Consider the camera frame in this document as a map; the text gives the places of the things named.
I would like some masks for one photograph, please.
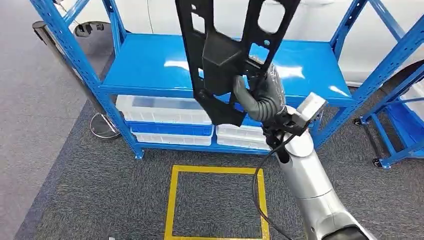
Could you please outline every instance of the silver robot arm segment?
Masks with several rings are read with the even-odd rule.
[[[302,112],[308,108],[307,105],[301,104],[297,109],[301,112],[296,111],[296,115],[305,115]],[[287,107],[289,113],[295,111],[294,108]],[[290,133],[285,133],[283,139],[290,136]],[[285,145],[285,150],[289,161],[285,160],[283,162],[286,163],[283,163],[278,159],[278,162],[289,189],[296,198],[307,239],[376,239],[358,223],[338,198],[314,150],[314,142],[308,130],[295,136]]]

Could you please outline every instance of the plastic storage box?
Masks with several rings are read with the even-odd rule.
[[[126,121],[211,125],[193,98],[118,95],[116,108]]]
[[[138,142],[209,146],[213,125],[127,122]]]
[[[269,150],[261,123],[246,117],[238,127],[231,124],[216,126],[216,143],[219,145]]]

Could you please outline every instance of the caster wheel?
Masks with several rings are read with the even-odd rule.
[[[377,167],[377,168],[381,168],[381,167],[382,167],[382,164],[381,164],[381,162],[380,162],[380,158],[374,158],[374,159],[372,160],[372,164],[373,164],[375,167]]]
[[[361,126],[362,125],[361,119],[360,118],[355,118],[353,120],[353,124],[355,124],[356,126]]]

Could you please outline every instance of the black cable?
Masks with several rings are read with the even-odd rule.
[[[252,197],[253,197],[253,202],[254,202],[254,205],[255,205],[257,211],[263,217],[263,219],[265,219],[265,221],[268,222],[268,224],[270,224],[275,230],[277,230],[280,234],[282,234],[284,237],[286,237],[289,240],[293,240],[293,239],[291,237],[289,237],[288,234],[282,228],[278,227],[271,219],[269,219],[265,215],[265,213],[261,210],[261,207],[259,206],[258,195],[256,193],[256,181],[257,181],[257,178],[258,178],[259,169],[261,169],[261,167],[269,159],[269,157],[271,155],[273,155],[275,152],[277,152],[278,150],[280,150],[282,147],[284,147],[295,136],[296,135],[292,134],[289,138],[287,138],[287,140],[283,141],[278,147],[276,147],[273,150],[269,151],[269,153],[263,158],[263,160],[256,167],[256,170],[254,171],[254,174],[253,174],[253,180],[252,180]]]

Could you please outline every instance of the white storage bin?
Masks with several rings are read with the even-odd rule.
[[[218,125],[216,126],[216,143],[249,149],[270,149],[260,126]]]
[[[206,111],[193,98],[118,95],[116,108],[127,121],[212,124]]]
[[[138,142],[157,143],[157,144],[180,144],[180,145],[199,145],[210,146],[212,143],[212,134],[210,136],[178,135],[178,134],[159,134],[133,132]]]
[[[240,127],[232,124],[221,124],[216,126],[216,135],[226,135],[239,139],[250,139],[256,141],[265,141],[266,138],[260,126],[241,125]]]
[[[227,145],[234,147],[242,147],[249,149],[270,150],[265,140],[253,140],[248,138],[237,138],[229,135],[217,135],[216,143],[219,145]]]

